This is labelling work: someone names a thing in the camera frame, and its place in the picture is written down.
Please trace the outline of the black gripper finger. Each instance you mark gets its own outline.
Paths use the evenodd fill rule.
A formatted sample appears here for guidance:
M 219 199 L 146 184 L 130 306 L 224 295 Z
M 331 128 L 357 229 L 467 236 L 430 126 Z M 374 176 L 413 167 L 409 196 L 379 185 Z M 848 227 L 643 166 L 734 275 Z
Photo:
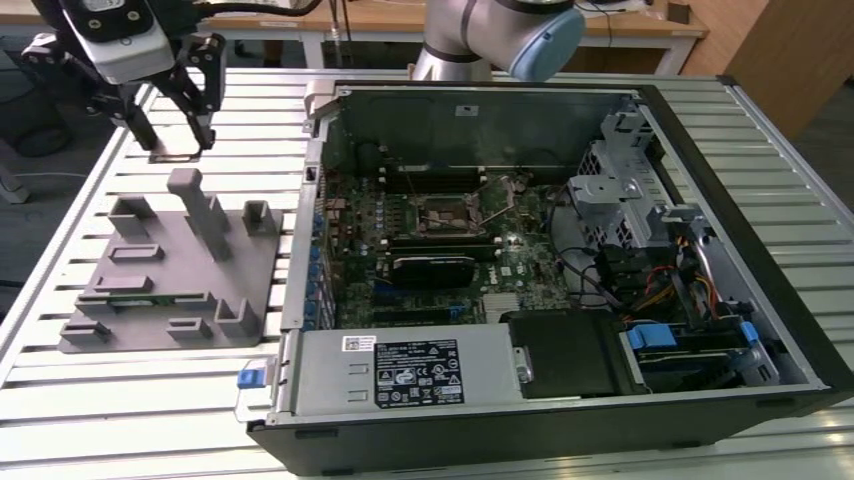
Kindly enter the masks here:
M 55 34 L 34 37 L 22 60 L 60 101 L 90 114 L 104 114 L 130 130 L 144 150 L 158 146 L 154 127 L 135 101 L 136 87 L 108 83 L 95 68 L 68 53 Z
M 184 114 L 199 152 L 214 147 L 216 138 L 211 119 L 224 99 L 226 46 L 216 33 L 190 34 L 182 40 L 175 65 L 150 77 Z

